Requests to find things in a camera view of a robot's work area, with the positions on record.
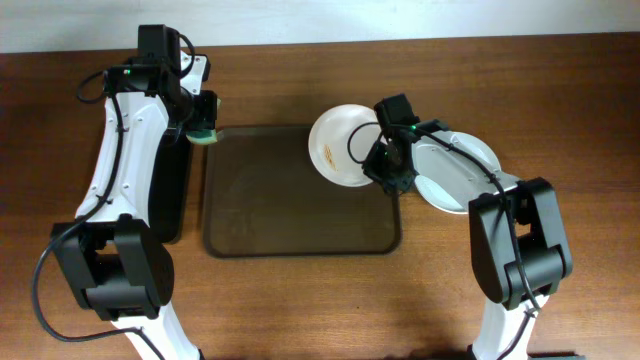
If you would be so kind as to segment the green yellow sponge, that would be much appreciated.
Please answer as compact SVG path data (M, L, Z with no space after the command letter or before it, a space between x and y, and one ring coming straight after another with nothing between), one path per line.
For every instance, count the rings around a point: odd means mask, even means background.
M186 133L186 138L194 145L208 146L218 141L215 129L191 130Z

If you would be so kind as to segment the white plate top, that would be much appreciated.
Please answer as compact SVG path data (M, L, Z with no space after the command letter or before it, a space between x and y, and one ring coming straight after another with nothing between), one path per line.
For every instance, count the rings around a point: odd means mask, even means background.
M330 182L344 187L372 183L364 175L363 161L380 133L373 109L345 104L324 112L313 124L308 151L316 170Z

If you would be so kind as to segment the white plate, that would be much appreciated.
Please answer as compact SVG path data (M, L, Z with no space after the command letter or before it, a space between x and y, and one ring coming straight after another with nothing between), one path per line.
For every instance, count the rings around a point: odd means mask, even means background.
M435 136L469 154L491 173L501 165L493 150L482 140L466 133L438 131ZM495 185L473 161L423 136L411 146L417 175L414 185L433 207L456 215L468 213L468 203L483 193L496 194Z
M345 104L324 112L313 124L308 151L316 170L330 182L344 187L372 183L364 175L363 161L380 133L373 109Z

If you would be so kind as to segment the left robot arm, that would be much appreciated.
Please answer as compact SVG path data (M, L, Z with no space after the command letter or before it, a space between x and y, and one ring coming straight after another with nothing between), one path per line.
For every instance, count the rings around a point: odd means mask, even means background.
M172 305L165 245L180 231L191 146L215 141L219 106L197 63L101 72L105 129L89 189L46 248L78 305L112 324L143 359L200 359Z

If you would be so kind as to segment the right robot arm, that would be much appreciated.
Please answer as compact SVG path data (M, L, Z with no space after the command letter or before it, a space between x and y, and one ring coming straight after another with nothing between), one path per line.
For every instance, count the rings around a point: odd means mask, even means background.
M415 187L432 206L469 219L471 264L486 301L468 359L526 359L542 307L573 269L552 185L503 172L480 139L397 126L362 161L392 194Z

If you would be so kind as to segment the small black tray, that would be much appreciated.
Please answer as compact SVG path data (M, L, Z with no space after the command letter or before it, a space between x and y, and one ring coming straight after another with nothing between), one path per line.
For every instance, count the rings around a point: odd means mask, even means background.
M149 226L161 243L179 240L187 196L192 144L165 135L158 147L149 194Z

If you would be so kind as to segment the brown serving tray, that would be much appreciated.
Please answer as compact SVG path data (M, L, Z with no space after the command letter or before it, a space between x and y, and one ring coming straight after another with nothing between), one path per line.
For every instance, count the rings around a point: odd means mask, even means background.
M398 200L336 185L313 166L307 127L240 127L209 146L203 243L217 258L383 255L401 242Z

